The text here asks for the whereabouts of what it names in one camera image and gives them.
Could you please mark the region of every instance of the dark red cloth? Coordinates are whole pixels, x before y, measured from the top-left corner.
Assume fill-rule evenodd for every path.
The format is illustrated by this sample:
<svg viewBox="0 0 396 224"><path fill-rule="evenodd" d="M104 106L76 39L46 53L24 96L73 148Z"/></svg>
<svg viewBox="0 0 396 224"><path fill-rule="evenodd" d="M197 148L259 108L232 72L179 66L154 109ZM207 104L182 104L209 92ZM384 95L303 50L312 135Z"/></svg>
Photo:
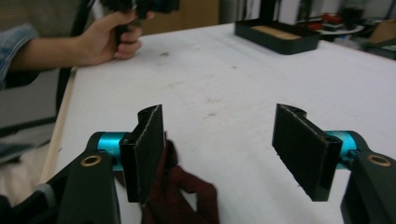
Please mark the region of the dark red cloth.
<svg viewBox="0 0 396 224"><path fill-rule="evenodd" d="M196 194L196 211L187 203L181 190ZM215 187L185 172L177 165L177 152L174 144L169 140L166 140L165 151L148 202L142 206L142 223L219 223Z"/></svg>

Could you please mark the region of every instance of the black tray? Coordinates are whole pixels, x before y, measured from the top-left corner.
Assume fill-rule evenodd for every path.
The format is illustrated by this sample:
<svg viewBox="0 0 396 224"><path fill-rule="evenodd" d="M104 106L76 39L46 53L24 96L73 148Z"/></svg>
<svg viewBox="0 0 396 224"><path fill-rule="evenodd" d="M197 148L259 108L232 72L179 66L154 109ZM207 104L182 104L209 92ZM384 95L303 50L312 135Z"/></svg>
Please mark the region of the black tray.
<svg viewBox="0 0 396 224"><path fill-rule="evenodd" d="M281 39L251 28L260 25L265 25L293 35L298 35L300 38L293 40ZM316 49L320 40L320 33L318 32L310 31L299 26L288 25L278 21L266 22L260 19L250 21L236 21L235 34L268 49L286 55Z"/></svg>

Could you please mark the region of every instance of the blue metal joint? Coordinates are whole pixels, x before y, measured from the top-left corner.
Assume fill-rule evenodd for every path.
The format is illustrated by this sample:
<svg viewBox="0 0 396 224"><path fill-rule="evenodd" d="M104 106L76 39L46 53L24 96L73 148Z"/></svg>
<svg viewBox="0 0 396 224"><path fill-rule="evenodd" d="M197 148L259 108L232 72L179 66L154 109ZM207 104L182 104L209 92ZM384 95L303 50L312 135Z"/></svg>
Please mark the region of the blue metal joint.
<svg viewBox="0 0 396 224"><path fill-rule="evenodd" d="M340 160L343 163L338 163L337 169L346 169L345 164L353 161L358 154L358 147L353 137L346 131L326 131L326 134L335 136L343 141L340 151Z"/></svg>
<svg viewBox="0 0 396 224"><path fill-rule="evenodd" d="M99 140L98 150L104 150L116 159L113 171L122 171L123 167L120 158L120 140L126 133L104 133Z"/></svg>

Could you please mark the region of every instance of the floor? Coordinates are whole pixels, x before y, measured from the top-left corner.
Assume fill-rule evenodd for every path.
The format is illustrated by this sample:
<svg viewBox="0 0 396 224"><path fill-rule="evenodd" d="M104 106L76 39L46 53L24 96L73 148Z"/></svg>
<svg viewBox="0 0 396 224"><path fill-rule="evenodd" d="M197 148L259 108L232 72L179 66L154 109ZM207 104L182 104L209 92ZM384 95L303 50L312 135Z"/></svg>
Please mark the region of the floor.
<svg viewBox="0 0 396 224"><path fill-rule="evenodd" d="M0 91L0 129L55 116L57 80L58 72L48 71L28 86ZM53 129L49 123L0 137L0 194L12 205L37 186Z"/></svg>

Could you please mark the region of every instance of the person's arm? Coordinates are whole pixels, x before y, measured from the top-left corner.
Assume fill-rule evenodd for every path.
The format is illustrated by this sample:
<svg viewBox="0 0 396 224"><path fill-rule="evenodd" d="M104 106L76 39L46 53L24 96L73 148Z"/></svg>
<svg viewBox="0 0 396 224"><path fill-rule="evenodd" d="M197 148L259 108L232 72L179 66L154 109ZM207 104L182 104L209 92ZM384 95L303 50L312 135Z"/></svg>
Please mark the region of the person's arm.
<svg viewBox="0 0 396 224"><path fill-rule="evenodd" d="M13 58L8 71L41 70L56 67L94 65L114 58L129 59L141 47L139 27L121 36L116 46L114 27L136 18L134 11L115 12L95 21L77 37L36 38L23 46Z"/></svg>

